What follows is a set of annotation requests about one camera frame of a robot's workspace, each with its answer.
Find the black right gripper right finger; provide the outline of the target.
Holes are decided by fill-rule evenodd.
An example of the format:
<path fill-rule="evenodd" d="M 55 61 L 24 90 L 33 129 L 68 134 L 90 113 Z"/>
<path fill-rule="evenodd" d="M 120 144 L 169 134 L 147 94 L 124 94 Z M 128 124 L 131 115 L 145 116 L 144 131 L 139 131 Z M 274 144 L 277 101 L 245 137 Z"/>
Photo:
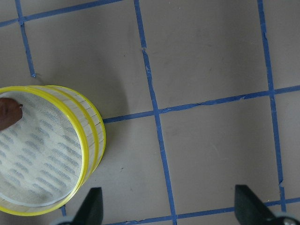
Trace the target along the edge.
<path fill-rule="evenodd" d="M 236 185 L 234 214 L 240 225 L 284 225 L 247 185 Z"/>

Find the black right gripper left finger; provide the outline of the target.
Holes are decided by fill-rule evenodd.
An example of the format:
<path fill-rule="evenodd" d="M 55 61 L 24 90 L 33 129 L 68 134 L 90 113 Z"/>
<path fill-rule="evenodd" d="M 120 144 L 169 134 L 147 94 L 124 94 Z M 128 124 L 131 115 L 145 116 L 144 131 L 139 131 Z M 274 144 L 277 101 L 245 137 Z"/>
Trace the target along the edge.
<path fill-rule="evenodd" d="M 101 225 L 104 216 L 101 187 L 89 190 L 79 210 L 72 220 L 73 225 Z"/>

